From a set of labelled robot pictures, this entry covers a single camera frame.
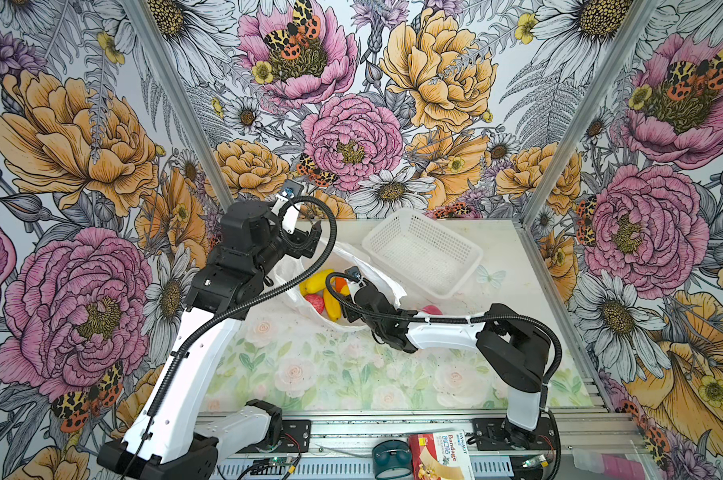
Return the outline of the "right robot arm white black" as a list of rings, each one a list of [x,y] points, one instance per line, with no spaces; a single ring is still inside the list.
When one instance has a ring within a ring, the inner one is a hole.
[[[350,322],[362,321],[373,337],[413,354],[443,348],[477,352],[507,384],[507,414],[488,438],[527,450],[547,408],[549,381],[563,360],[563,346],[547,324],[495,303],[485,313],[432,316],[396,308],[371,282],[363,280],[340,298]]]

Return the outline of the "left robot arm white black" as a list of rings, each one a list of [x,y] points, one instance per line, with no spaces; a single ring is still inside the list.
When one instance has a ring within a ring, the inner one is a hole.
[[[221,238],[185,296],[180,329],[145,406],[123,438],[97,456],[120,478],[208,479],[223,455],[277,442],[281,411],[252,400],[214,433],[195,430],[217,364],[253,306],[282,288],[269,278],[284,257],[311,258],[321,228],[296,229],[303,187],[288,180],[273,202],[239,201],[220,220]]]

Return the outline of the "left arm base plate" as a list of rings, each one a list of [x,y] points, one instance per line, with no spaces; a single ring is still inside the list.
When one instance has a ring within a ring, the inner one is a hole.
[[[307,419],[287,419],[281,423],[277,436],[266,438],[261,442],[247,446],[240,453],[271,454],[290,453],[305,454],[309,450],[312,422]]]

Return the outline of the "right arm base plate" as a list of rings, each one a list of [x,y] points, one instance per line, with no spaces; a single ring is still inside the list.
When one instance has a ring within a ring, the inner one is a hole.
[[[468,444],[479,451],[553,451],[559,441],[557,428],[543,414],[533,431],[510,424],[504,417],[471,420]]]

